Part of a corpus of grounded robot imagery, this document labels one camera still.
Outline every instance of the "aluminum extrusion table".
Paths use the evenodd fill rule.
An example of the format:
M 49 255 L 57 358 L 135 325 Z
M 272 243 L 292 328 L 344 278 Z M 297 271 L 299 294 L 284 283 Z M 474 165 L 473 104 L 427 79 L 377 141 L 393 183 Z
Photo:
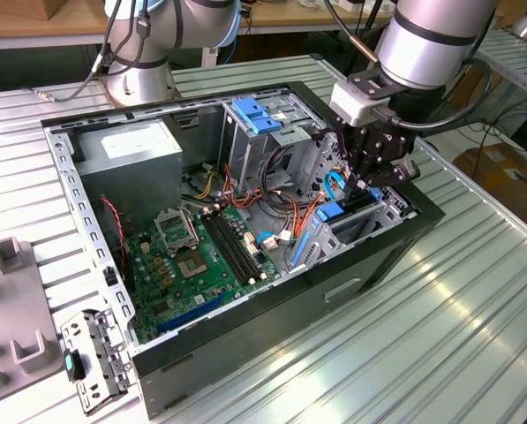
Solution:
M 527 42 L 507 31 L 491 31 L 483 40 L 477 56 L 514 84 L 502 96 L 504 101 L 512 95 L 516 87 L 527 92 Z
M 325 101 L 337 74 L 310 57 L 176 72 L 184 95 L 302 80 Z M 52 87 L 68 95 L 77 85 Z M 104 303 L 39 121 L 110 108 L 100 86 L 53 104 L 0 93 L 0 238 L 34 243 L 57 331 Z M 446 213 L 373 290 L 156 422 L 522 422 L 527 416 L 527 227 L 419 142 L 416 185 Z M 59 373 L 0 401 L 0 422 L 139 423 L 139 390 L 82 414 Z

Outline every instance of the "chip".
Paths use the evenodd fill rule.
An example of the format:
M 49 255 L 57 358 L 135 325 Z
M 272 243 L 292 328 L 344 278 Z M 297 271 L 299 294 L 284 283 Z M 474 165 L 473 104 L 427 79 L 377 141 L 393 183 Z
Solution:
M 154 311 L 155 315 L 161 315 L 167 311 L 169 311 L 169 305 L 167 305 L 167 302 L 164 300 L 163 302 L 156 303 L 155 305 L 151 306 L 152 311 Z
M 208 271 L 207 263 L 198 250 L 192 250 L 177 257 L 177 266 L 184 278 L 191 278 Z

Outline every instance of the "green circuit board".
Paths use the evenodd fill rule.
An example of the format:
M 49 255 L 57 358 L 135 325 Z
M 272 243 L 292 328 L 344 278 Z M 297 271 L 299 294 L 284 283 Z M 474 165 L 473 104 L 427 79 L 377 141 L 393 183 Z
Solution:
M 222 217 L 230 225 L 235 225 L 234 230 L 239 229 L 238 239 L 249 231 L 234 208 L 223 210 Z M 141 343 L 156 338 L 164 325 L 178 317 L 194 314 L 202 307 L 214 309 L 225 305 L 280 277 L 274 264 L 267 257 L 260 256 L 260 261 L 253 259 L 253 263 L 267 278 L 258 279 L 255 284 L 241 285 L 210 238 L 200 216 L 192 216 L 192 225 L 199 238 L 198 248 L 179 250 L 173 257 L 155 225 L 127 239 L 135 279 L 135 291 L 130 293 L 136 309 L 132 323 Z M 171 226 L 170 232 L 175 239 L 186 232 L 174 222 Z M 145 249 L 142 245 L 144 239 L 151 240 Z M 243 239 L 240 243 L 247 252 Z

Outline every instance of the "motherboard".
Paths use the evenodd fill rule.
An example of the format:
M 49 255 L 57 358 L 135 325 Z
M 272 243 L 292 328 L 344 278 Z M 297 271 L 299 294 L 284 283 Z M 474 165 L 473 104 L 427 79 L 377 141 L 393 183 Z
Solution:
M 181 213 L 184 219 L 177 216 Z M 233 207 L 196 216 L 182 209 L 160 218 L 127 239 L 134 276 L 133 328 L 141 343 L 280 278 L 266 255 L 254 250 L 251 233 Z M 167 244 L 178 246 L 179 240 L 186 243 L 168 249 Z

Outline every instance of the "sticker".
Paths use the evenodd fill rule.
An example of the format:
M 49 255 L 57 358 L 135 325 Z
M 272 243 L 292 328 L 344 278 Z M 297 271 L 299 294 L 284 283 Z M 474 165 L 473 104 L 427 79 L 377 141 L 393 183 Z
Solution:
M 274 119 L 275 121 L 282 121 L 282 120 L 285 120 L 287 116 L 284 113 L 279 112 L 279 113 L 275 113 L 274 115 L 271 115 L 271 118 Z
M 157 132 L 152 134 L 144 129 L 129 132 L 127 137 L 120 137 L 119 134 L 107 135 L 102 139 L 102 146 L 110 159 L 116 159 L 160 148 L 162 142 Z
M 495 161 L 495 162 L 502 162 L 504 161 L 506 158 L 502 155 L 501 152 L 497 152 L 495 150 L 491 150 L 490 152 L 485 152 L 487 156 L 489 156 L 491 158 L 492 161 Z

